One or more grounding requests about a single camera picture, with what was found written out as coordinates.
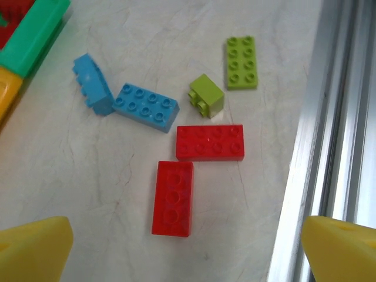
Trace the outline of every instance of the yellow brick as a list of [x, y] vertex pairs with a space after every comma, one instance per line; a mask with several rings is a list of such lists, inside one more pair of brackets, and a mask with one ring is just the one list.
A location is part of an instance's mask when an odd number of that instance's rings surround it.
[[0, 231], [0, 281], [59, 281], [72, 244], [66, 217]]
[[376, 229], [310, 216], [301, 242], [317, 282], [376, 281]]
[[0, 66], [0, 120], [13, 102], [23, 79]]

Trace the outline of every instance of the red 2x4 brick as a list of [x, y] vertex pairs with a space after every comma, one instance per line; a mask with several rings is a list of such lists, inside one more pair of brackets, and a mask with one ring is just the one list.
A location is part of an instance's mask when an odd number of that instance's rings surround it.
[[243, 160], [243, 125], [178, 126], [178, 160]]
[[192, 162], [158, 163], [152, 234], [190, 235], [192, 185]]

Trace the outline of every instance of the light blue brick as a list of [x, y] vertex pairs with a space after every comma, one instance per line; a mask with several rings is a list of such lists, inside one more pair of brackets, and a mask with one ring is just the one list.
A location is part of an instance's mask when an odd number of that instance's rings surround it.
[[97, 115], [113, 113], [114, 98], [98, 65], [89, 54], [75, 59], [74, 63], [73, 71], [81, 85], [81, 93], [86, 97], [86, 105], [93, 108]]
[[123, 86], [113, 108], [127, 118], [165, 133], [169, 132], [179, 112], [176, 100], [128, 83]]

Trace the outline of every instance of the white tabletop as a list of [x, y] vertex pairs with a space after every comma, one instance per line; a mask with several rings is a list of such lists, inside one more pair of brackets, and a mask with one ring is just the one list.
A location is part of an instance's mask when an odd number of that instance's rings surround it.
[[[68, 216], [61, 281], [264, 281], [321, 1], [72, 0], [66, 25], [0, 134], [0, 229]], [[223, 44], [256, 39], [257, 90], [212, 120], [189, 103], [206, 73], [224, 89]], [[84, 104], [73, 60], [89, 52], [114, 96], [125, 82], [175, 98], [164, 134]], [[194, 163], [192, 235], [151, 235], [156, 169], [177, 125], [244, 125], [242, 162]]]

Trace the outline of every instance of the teal brick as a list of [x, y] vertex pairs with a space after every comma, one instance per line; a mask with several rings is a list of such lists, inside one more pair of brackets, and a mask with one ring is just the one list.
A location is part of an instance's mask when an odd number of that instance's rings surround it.
[[70, 0], [35, 0], [0, 51], [0, 66], [26, 77], [60, 23]]
[[256, 46], [254, 38], [231, 37], [226, 42], [227, 89], [255, 89], [257, 75]]
[[190, 88], [190, 102], [202, 116], [212, 118], [223, 109], [224, 93], [205, 74], [195, 79]]

